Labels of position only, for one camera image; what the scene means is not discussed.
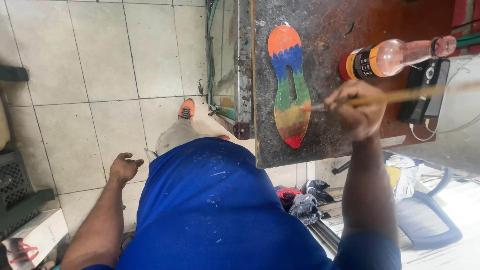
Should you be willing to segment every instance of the rainbow painted insole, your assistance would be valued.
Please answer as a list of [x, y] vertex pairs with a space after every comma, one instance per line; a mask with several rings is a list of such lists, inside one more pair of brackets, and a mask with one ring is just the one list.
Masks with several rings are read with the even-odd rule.
[[[275, 27], [268, 37], [268, 54], [278, 80], [275, 97], [276, 128], [288, 145], [298, 148], [310, 120], [310, 112], [301, 110], [300, 106], [310, 107], [310, 94], [303, 78], [301, 41], [297, 31], [286, 25]], [[297, 100], [293, 103], [290, 103], [287, 66], [292, 68], [297, 92]]]

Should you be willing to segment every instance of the dark work surface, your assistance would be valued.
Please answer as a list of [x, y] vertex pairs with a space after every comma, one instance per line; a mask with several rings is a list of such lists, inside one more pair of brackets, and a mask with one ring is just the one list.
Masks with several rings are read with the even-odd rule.
[[[280, 137], [274, 119], [277, 79], [268, 55], [270, 32], [285, 22], [299, 34], [303, 50], [303, 76], [312, 105], [321, 103], [339, 87], [338, 61], [343, 53], [399, 38], [405, 42], [432, 39], [450, 33], [453, 0], [264, 0], [255, 2], [255, 134], [258, 168], [271, 168], [351, 154], [337, 120], [325, 112], [312, 112], [307, 133], [298, 149]], [[351, 33], [348, 33], [354, 22]], [[403, 89], [408, 69], [396, 76], [372, 80], [384, 91]], [[295, 91], [290, 87], [293, 101]], [[387, 107], [382, 138], [405, 135], [401, 145], [420, 143], [408, 124], [396, 121], [400, 104]], [[436, 121], [430, 122], [435, 128]], [[415, 134], [427, 138], [424, 126]]]

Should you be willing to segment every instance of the blue shirt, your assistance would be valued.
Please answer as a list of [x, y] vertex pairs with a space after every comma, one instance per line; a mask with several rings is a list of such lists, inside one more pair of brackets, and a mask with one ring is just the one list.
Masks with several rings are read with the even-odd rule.
[[[286, 213], [265, 170], [242, 146], [200, 138], [150, 163], [136, 235], [116, 269], [400, 269], [400, 250], [381, 235], [340, 241], [333, 262]], [[93, 265], [85, 269], [110, 269]]]

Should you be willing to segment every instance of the shoebox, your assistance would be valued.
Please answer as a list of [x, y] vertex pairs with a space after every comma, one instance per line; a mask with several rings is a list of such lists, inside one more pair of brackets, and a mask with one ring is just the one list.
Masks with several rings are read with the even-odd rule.
[[2, 244], [12, 270], [31, 270], [68, 233], [61, 209], [45, 211], [15, 231]]

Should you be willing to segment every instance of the paintbrush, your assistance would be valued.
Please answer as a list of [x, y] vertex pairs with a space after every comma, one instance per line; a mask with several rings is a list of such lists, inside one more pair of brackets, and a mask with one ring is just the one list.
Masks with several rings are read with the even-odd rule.
[[[451, 88], [468, 90], [478, 88], [480, 86], [480, 81], [459, 84]], [[386, 103], [395, 103], [407, 100], [415, 100], [419, 98], [427, 98], [436, 94], [444, 92], [446, 86], [432, 86], [432, 87], [422, 87], [422, 88], [411, 88], [398, 91], [391, 91], [388, 93], [379, 94], [376, 96], [361, 97], [361, 98], [351, 98], [346, 100], [344, 103], [351, 106], [365, 105], [375, 102], [386, 102]], [[305, 111], [326, 111], [325, 105], [323, 103], [312, 105], [310, 107], [301, 106], [300, 109]]]

